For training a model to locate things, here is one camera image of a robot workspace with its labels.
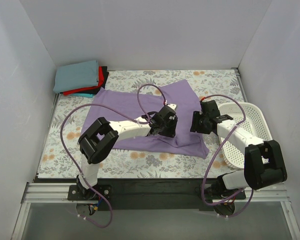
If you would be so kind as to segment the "purple t shirt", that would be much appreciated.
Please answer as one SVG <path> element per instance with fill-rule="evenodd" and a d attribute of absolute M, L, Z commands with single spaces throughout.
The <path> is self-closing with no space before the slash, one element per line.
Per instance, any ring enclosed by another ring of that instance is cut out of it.
<path fill-rule="evenodd" d="M 200 133 L 191 132 L 193 112 L 201 109 L 199 98 L 192 90 L 187 80 L 181 80 L 160 88 L 169 104 L 176 104 L 175 137 L 152 135 L 119 140 L 114 148 L 133 151 L 147 151 L 155 153 L 171 153 L 178 155 L 206 158 L 209 149 L 206 147 Z M 143 115 L 143 111 L 159 111 L 163 107 L 160 96 L 100 90 L 93 99 L 87 117 L 82 126 L 82 132 L 99 117 L 107 121 L 124 121 L 125 114 L 136 119 Z"/>

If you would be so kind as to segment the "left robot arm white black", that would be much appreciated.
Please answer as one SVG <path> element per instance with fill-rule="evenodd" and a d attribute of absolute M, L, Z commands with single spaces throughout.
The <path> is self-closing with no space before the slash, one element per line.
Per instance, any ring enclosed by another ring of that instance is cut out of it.
<path fill-rule="evenodd" d="M 173 138 L 178 122 L 176 109 L 176 104 L 163 106 L 160 111 L 153 112 L 149 123 L 143 116 L 123 121 L 108 121 L 99 117 L 78 141 L 82 170 L 76 180 L 79 194 L 85 200 L 96 196 L 100 163 L 108 157 L 116 142 L 155 135 Z"/>

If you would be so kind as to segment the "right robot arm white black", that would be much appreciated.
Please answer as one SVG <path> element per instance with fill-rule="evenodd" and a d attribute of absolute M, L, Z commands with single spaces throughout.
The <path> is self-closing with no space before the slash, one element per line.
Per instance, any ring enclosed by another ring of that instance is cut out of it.
<path fill-rule="evenodd" d="M 203 193 L 227 199 L 235 190 L 247 187 L 259 190 L 288 179 L 281 146 L 276 140 L 264 140 L 251 134 L 241 127 L 243 121 L 236 122 L 230 115 L 221 114 L 214 100 L 202 100 L 200 107 L 200 111 L 193 112 L 190 131 L 214 133 L 244 156 L 242 170 L 218 176 Z"/>

